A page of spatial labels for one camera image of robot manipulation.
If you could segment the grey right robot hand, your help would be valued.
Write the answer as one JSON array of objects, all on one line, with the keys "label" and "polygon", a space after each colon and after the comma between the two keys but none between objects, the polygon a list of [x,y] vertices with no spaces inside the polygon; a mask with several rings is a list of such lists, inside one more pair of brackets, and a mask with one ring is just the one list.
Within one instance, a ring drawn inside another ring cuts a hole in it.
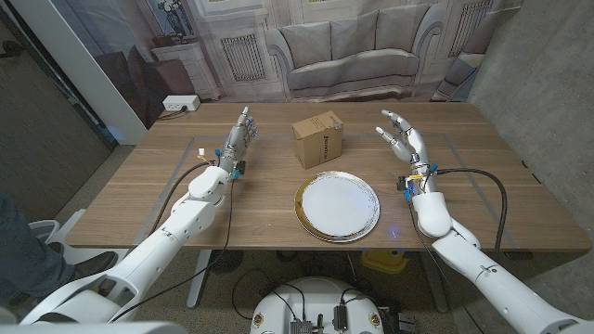
[{"label": "grey right robot hand", "polygon": [[392,127],[399,131],[399,136],[395,137],[380,127],[376,128],[380,137],[391,146],[395,156],[401,161],[411,164],[428,164],[430,160],[420,132],[414,129],[406,119],[392,111],[383,109],[381,114],[387,116]]}]

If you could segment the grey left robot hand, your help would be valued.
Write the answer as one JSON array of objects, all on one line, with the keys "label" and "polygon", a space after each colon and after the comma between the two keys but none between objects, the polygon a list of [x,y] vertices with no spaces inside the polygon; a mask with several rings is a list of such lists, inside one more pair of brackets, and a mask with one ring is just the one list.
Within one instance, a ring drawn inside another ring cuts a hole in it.
[{"label": "grey left robot hand", "polygon": [[249,144],[256,135],[255,120],[250,115],[250,108],[245,107],[222,146],[217,166],[233,174],[236,165],[243,160]]}]

